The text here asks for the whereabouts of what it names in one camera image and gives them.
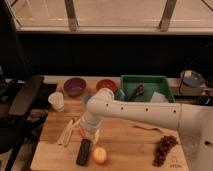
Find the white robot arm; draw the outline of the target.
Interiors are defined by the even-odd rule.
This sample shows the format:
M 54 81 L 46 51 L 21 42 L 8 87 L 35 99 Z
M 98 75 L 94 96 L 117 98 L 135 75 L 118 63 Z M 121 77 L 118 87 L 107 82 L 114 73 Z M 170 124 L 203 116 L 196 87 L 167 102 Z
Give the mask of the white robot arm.
M 102 88 L 87 101 L 80 126 L 96 133 L 104 117 L 142 122 L 179 133 L 199 133 L 201 139 L 194 171 L 213 171 L 213 107 L 117 101 L 110 89 Z

